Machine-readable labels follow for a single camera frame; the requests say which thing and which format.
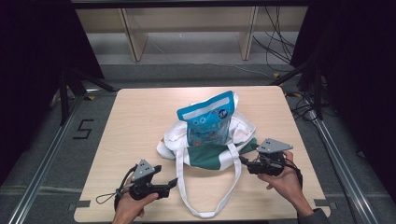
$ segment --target wooden table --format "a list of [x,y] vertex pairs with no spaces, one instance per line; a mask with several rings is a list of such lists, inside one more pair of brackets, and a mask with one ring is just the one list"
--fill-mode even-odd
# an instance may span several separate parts
[[[156,151],[165,131],[177,121],[176,111],[189,103],[213,95],[236,91],[237,110],[257,127],[257,140],[266,137],[294,146],[295,163],[304,175],[304,194],[312,207],[314,199],[324,200],[318,178],[309,160],[304,143],[279,87],[205,87],[121,90],[111,110],[92,168],[80,201],[91,201],[75,213],[78,222],[108,222],[114,217],[113,202],[98,204],[98,195],[114,192],[126,172],[146,159],[163,169],[153,178],[153,184],[166,184],[176,177],[174,161],[162,159]],[[253,159],[257,152],[246,154]],[[200,212],[213,211],[233,183],[234,168],[207,171],[185,166],[186,189],[191,205]],[[266,190],[266,183],[250,175],[246,166],[233,195],[224,209],[209,220],[263,220],[296,218],[294,208],[275,190]],[[329,207],[322,207],[327,215]],[[198,221],[182,202],[178,188],[164,198],[146,206],[144,218],[136,221]]]

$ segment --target gray floor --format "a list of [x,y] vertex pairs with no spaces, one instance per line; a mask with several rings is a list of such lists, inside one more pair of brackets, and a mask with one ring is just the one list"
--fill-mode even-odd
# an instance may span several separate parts
[[[263,44],[268,43],[266,34],[256,34]],[[297,34],[284,34],[290,42]],[[97,59],[106,76],[106,82],[116,88],[186,87],[186,86],[232,86],[267,85],[273,80],[271,67],[288,70],[276,57],[253,42],[248,61],[242,61],[234,33],[183,33],[152,34],[141,62],[133,63],[124,34],[89,35]],[[273,46],[281,51],[281,46]],[[296,77],[285,83],[285,92],[296,92]],[[97,89],[86,83],[87,89]],[[63,143],[54,158],[40,191],[36,196],[25,223],[75,223],[73,215],[85,179],[90,170],[93,156],[106,126],[108,114],[116,93],[94,91],[93,100],[84,100],[71,121]],[[290,108],[301,100],[288,97]],[[24,190],[32,180],[36,169],[45,156],[59,129],[61,105],[55,99],[48,111],[46,121],[37,132],[31,147],[21,156],[0,191],[0,223],[7,223]],[[334,116],[333,109],[324,111],[325,122],[338,146],[347,167],[355,177],[364,196],[373,208],[379,223],[396,223],[396,206],[384,190],[367,161],[356,155],[357,146],[343,121]],[[81,136],[78,126],[83,119],[84,128],[91,128],[88,139]],[[315,126],[302,118],[296,124],[305,147],[314,164],[319,182],[328,203],[331,205],[332,223],[363,223],[355,204],[348,200],[332,168]],[[297,223],[296,220],[278,220],[270,223]]]

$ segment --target wrist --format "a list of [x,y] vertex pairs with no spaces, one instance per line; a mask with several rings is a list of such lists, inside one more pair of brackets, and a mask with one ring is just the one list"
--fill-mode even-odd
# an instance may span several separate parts
[[299,196],[295,198],[291,204],[293,207],[296,209],[299,217],[308,217],[312,214],[314,214],[314,211],[311,208],[311,205],[309,205],[308,201],[304,196]]
[[116,214],[114,216],[112,224],[130,224],[132,220],[126,216],[121,216],[120,214]]

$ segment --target green fabric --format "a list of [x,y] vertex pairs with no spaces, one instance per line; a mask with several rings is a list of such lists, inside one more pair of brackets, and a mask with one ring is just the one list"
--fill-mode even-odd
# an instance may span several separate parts
[[[252,151],[250,144],[257,144],[257,139],[252,138],[247,145],[245,145],[239,154],[244,154]],[[201,167],[207,170],[219,170],[220,161],[219,154],[228,150],[226,145],[219,144],[204,144],[198,147],[187,147],[190,156],[190,165]]]

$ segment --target black curtain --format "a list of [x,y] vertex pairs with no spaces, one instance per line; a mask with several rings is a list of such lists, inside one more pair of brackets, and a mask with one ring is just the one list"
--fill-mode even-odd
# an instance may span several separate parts
[[103,74],[70,5],[1,1],[0,30],[0,182],[3,183],[43,122],[59,88],[61,71],[73,66],[93,77],[100,78]]
[[[340,11],[341,20],[331,33],[336,44],[319,54],[317,66],[328,80],[340,117],[396,202],[396,4],[385,0],[351,0],[337,7],[314,4],[305,16],[291,63],[296,66],[308,59],[330,15]],[[308,76],[305,82],[312,84],[313,78]]]

